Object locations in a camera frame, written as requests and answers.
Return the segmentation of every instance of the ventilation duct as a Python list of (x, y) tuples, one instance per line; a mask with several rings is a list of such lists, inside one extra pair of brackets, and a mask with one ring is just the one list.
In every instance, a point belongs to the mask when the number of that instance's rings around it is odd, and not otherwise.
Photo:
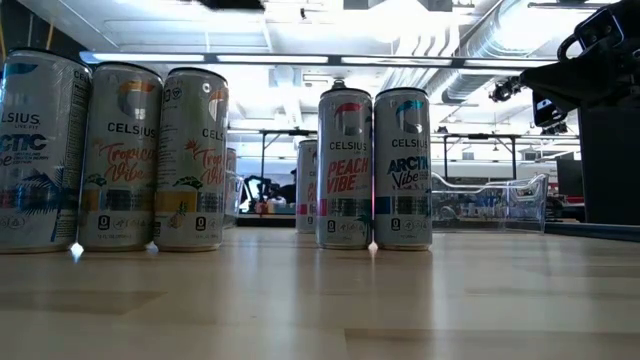
[[(584, 12), (533, 9), (528, 5), (528, 0), (502, 1), (460, 46), (456, 56), (527, 57), (555, 35), (570, 33), (587, 16)], [(462, 103), (492, 78), (442, 69), (431, 77), (425, 89), (431, 97), (442, 91), (442, 102)]]

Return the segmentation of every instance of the fluorescent light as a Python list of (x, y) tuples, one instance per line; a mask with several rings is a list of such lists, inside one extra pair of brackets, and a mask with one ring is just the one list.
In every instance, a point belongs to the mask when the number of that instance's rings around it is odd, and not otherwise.
[(259, 130), (229, 129), (227, 134), (260, 134)]
[(309, 82), (333, 82), (333, 76), (327, 74), (303, 74), (302, 81)]
[(465, 67), (479, 68), (503, 68), (512, 67), (520, 69), (535, 68), (538, 66), (555, 64), (557, 61), (549, 59), (468, 59), (464, 62)]
[(343, 56), (343, 64), (350, 65), (415, 65), (415, 66), (450, 66), (450, 59), (433, 59), (421, 57), (399, 56)]
[(90, 64), (103, 61), (167, 62), (189, 63), (204, 62), (204, 55), (198, 54), (151, 54), (151, 53), (90, 53), (82, 52), (82, 60)]
[(327, 56), (292, 56), (292, 55), (218, 55), (219, 62), (229, 63), (264, 63), (264, 64), (326, 64)]
[(501, 76), (518, 76), (521, 70), (500, 70), (500, 69), (459, 69), (458, 73), (462, 75), (501, 75)]

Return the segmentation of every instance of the ceiling light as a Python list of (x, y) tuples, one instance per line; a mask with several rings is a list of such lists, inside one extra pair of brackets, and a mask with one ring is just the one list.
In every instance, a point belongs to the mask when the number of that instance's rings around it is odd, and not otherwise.
[(151, 54), (151, 53), (92, 53), (80, 52), (82, 61), (87, 64), (97, 64), (103, 61), (132, 61), (132, 62), (165, 62), (190, 63), (204, 62), (204, 55), (198, 54)]
[(349, 65), (402, 65), (446, 67), (451, 65), (450, 59), (421, 58), (411, 56), (343, 56), (343, 64)]
[(467, 59), (465, 67), (475, 68), (515, 68), (529, 69), (538, 66), (555, 64), (557, 61), (550, 59)]
[(263, 63), (263, 64), (326, 64), (327, 56), (292, 55), (218, 55), (219, 62), (226, 63)]
[(302, 81), (324, 82), (328, 84), (329, 82), (333, 82), (333, 76), (326, 74), (303, 74)]
[(227, 134), (260, 134), (260, 130), (229, 129)]

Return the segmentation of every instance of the arctic vibe can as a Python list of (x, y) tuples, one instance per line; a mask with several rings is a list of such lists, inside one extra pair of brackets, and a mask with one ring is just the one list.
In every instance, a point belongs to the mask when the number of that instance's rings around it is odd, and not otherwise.
[(209, 251), (222, 243), (227, 81), (178, 68), (165, 82), (158, 143), (154, 242), (164, 251)]
[(375, 102), (375, 241), (427, 250), (432, 242), (429, 103), (420, 89), (383, 91)]
[(318, 141), (298, 143), (296, 172), (296, 231), (300, 234), (316, 232), (316, 204), (318, 184)]
[(93, 74), (78, 243), (88, 251), (142, 250), (153, 240), (162, 80), (136, 65)]
[(91, 73), (49, 52), (10, 52), (0, 90), (0, 252), (76, 240)]
[(371, 97), (336, 88), (320, 99), (316, 239), (329, 249), (371, 243)]

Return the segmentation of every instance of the tropical vibe can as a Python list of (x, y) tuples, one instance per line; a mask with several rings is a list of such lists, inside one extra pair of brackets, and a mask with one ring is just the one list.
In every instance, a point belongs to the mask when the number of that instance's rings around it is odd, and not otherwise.
[(227, 174), (225, 177), (225, 189), (224, 189), (224, 224), (225, 228), (233, 227), (236, 223), (238, 216), (238, 194), (240, 186), (242, 185), (236, 174), (238, 166), (238, 157), (236, 150), (227, 148)]
[(49, 52), (12, 51), (0, 113), (0, 252), (76, 240), (91, 73)]
[(318, 141), (303, 140), (298, 144), (296, 172), (296, 230), (301, 234), (316, 232), (318, 184)]
[(162, 80), (145, 68), (103, 63), (93, 74), (78, 243), (140, 250), (153, 239)]
[(376, 244), (426, 250), (432, 242), (427, 94), (413, 88), (379, 93), (375, 122)]
[(371, 97), (335, 88), (320, 98), (318, 214), (321, 247), (364, 249), (371, 243)]
[(158, 145), (154, 242), (166, 251), (208, 251), (222, 243), (227, 81), (178, 68), (165, 83)]

